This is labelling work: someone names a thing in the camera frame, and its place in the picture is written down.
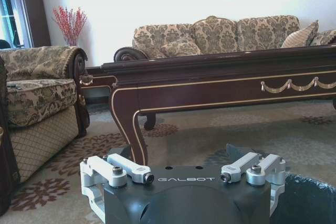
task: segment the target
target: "gold trim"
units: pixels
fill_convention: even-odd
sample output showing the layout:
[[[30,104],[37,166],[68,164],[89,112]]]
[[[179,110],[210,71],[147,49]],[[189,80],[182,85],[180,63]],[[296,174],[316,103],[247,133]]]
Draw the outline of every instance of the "gold trim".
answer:
[[[96,77],[93,77],[93,78],[94,79],[101,79],[101,78],[108,78],[108,77],[113,77],[113,78],[115,78],[116,81],[118,80],[115,76],[96,76]]]
[[[232,101],[232,102],[214,102],[214,103],[193,104],[193,105],[184,105],[184,106],[151,108],[151,109],[140,110],[140,112],[153,111],[153,110],[169,110],[169,109],[192,108],[192,107],[198,107],[198,106],[216,106],[216,105],[233,104],[233,103],[240,104],[240,103],[244,103],[244,102],[260,102],[260,101],[272,101],[272,100],[282,100],[282,99],[291,99],[291,98],[315,97],[315,96],[323,96],[323,95],[328,95],[328,94],[336,94],[336,92],[333,92],[333,93],[323,93],[323,94],[293,95],[293,96],[290,96],[290,97],[263,98],[263,99],[242,100],[242,101]]]
[[[240,78],[240,79],[230,79],[230,80],[218,80],[218,81],[202,81],[202,82],[189,82],[189,83],[178,83],[178,84],[166,84],[166,85],[156,85],[156,86],[147,86],[147,87],[133,87],[133,88],[120,88],[120,89],[115,89],[112,96],[111,96],[111,108],[112,108],[112,113],[117,120],[117,123],[120,125],[120,128],[122,132],[125,135],[126,141],[128,144],[130,143],[130,140],[128,136],[126,135],[126,132],[124,128],[122,127],[115,111],[114,111],[114,106],[113,106],[113,99],[115,94],[118,91],[122,90],[134,90],[134,89],[148,89],[148,88],[163,88],[163,87],[174,87],[174,86],[187,86],[187,85],[196,85],[196,84],[205,84],[205,83],[220,83],[220,82],[230,82],[230,81],[243,81],[243,80],[256,80],[256,79],[269,79],[269,78],[276,78],[276,77],[286,77],[286,76],[305,76],[305,75],[310,75],[310,74],[318,74],[318,73],[334,73],[336,71],[323,71],[323,72],[312,72],[312,73],[298,73],[298,74],[283,74],[283,75],[277,75],[277,76],[266,76],[266,77],[251,77],[251,78]],[[303,98],[303,97],[313,97],[313,96],[323,96],[323,95],[331,95],[331,94],[336,94],[336,93],[324,93],[324,94],[312,94],[312,95],[296,95],[292,97],[283,97],[283,98],[264,98],[264,99],[256,99],[256,100],[244,100],[244,101],[235,101],[235,102],[220,102],[220,103],[207,103],[207,104],[194,104],[194,105],[184,105],[184,106],[173,106],[173,107],[162,107],[162,108],[151,108],[151,109],[143,109],[143,110],[138,110],[133,114],[133,130],[136,136],[136,139],[138,140],[138,144],[140,146],[141,152],[143,153],[143,163],[145,163],[145,157],[144,157],[144,151],[142,149],[141,143],[139,136],[137,134],[137,131],[134,126],[135,122],[135,116],[142,111],[153,111],[153,110],[169,110],[169,109],[177,109],[177,108],[192,108],[192,107],[197,107],[197,106],[216,106],[216,105],[224,105],[224,104],[233,104],[233,103],[244,103],[244,102],[257,102],[257,101],[271,101],[271,100],[277,100],[277,99],[290,99],[290,98]],[[132,150],[132,155],[135,160],[135,155],[134,151]]]
[[[120,125],[120,128],[121,128],[122,132],[124,133],[124,136],[125,136],[125,138],[126,138],[127,143],[128,143],[130,146],[132,146],[132,145],[131,145],[131,142],[130,142],[130,140],[129,140],[129,138],[128,138],[128,136],[127,136],[125,130],[124,130],[124,128],[122,127],[122,125],[121,125],[121,123],[120,123],[120,121],[119,121],[119,119],[118,119],[118,117],[117,117],[117,115],[115,114],[115,111],[114,111],[113,99],[114,99],[114,95],[115,95],[116,91],[117,91],[117,90],[115,90],[115,91],[113,92],[112,96],[111,96],[111,108],[112,108],[112,113],[113,113],[113,115],[114,115],[114,118],[117,119],[117,123]],[[131,148],[131,152],[132,152],[132,156],[133,156],[133,158],[134,158],[134,162],[136,163],[136,162],[137,162],[137,159],[136,159],[136,157],[135,157],[133,148]]]
[[[140,150],[141,150],[141,153],[142,153],[142,160],[143,160],[143,164],[145,164],[145,153],[143,151],[143,148],[142,148],[142,145],[140,143],[140,138],[137,134],[137,131],[135,130],[135,117],[139,114],[140,110],[137,110],[134,114],[133,114],[133,129],[134,129],[134,132],[135,132],[135,135],[136,135],[136,139],[138,140],[138,144],[140,146]]]
[[[177,84],[145,86],[145,87],[130,88],[130,89],[152,89],[152,88],[160,88],[160,87],[187,86],[187,85],[196,85],[196,84],[205,84],[205,83],[221,83],[221,82],[230,82],[230,81],[257,80],[257,79],[261,79],[261,78],[262,79],[270,79],[270,78],[287,77],[287,76],[308,76],[308,75],[311,75],[311,74],[319,74],[319,73],[336,73],[336,70],[334,70],[334,71],[324,71],[324,72],[312,72],[312,73],[282,74],[282,75],[278,75],[278,76],[266,76],[266,77],[260,76],[260,77],[228,79],[228,80],[217,80],[217,81],[187,82],[187,83],[177,83]]]
[[[2,127],[0,127],[0,146],[2,143],[2,136],[4,135],[4,129]]]
[[[317,87],[319,86],[322,89],[333,89],[336,87],[336,82],[330,83],[330,84],[325,84],[323,82],[319,81],[318,77],[314,77],[314,79],[312,79],[312,81],[307,84],[306,86],[297,86],[293,83],[293,81],[291,79],[288,79],[286,81],[286,83],[281,86],[280,88],[270,88],[269,86],[267,86],[265,84],[264,81],[261,82],[261,90],[262,91],[268,91],[269,93],[273,93],[273,94],[278,94],[283,92],[283,90],[285,89],[294,89],[296,91],[302,92],[302,91],[307,91],[309,90],[311,87]]]

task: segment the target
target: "galbot logo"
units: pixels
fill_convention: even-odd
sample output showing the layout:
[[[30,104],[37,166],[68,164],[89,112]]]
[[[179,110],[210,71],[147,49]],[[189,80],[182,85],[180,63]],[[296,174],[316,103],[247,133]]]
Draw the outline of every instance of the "galbot logo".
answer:
[[[213,181],[215,178],[158,178],[158,181],[160,182],[169,182],[169,181],[175,181],[175,182],[195,182],[195,181]]]

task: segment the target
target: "table leg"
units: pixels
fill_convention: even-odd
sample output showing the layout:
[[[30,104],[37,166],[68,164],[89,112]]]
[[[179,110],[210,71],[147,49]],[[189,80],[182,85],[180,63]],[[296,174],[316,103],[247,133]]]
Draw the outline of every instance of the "table leg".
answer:
[[[147,121],[144,124],[144,128],[147,131],[150,131],[152,129],[154,129],[155,123],[156,123],[156,116],[155,113],[148,113],[146,114],[147,116]]]
[[[133,160],[139,165],[146,165],[148,154],[138,122],[137,96],[130,92],[125,92],[126,97],[123,92],[112,95],[110,111],[126,143],[132,147]]]

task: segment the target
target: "table apron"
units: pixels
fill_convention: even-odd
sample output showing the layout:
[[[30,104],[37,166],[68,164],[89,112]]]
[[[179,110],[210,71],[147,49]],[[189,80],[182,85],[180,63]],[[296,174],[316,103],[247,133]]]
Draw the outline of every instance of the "table apron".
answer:
[[[266,87],[276,89],[276,93],[265,88],[262,90],[262,82]],[[336,86],[336,72],[207,80],[138,87],[138,97],[141,112],[192,110],[212,106],[336,97],[336,87],[331,86],[332,83]]]

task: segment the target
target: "red decorative branches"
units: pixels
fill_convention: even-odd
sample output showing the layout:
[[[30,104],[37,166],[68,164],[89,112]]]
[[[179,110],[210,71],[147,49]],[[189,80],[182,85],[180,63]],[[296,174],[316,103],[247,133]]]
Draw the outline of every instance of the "red decorative branches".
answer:
[[[61,6],[58,10],[54,8],[55,19],[54,21],[62,31],[64,40],[69,46],[76,46],[80,32],[86,22],[86,14],[80,8],[76,12],[71,9],[70,11]]]

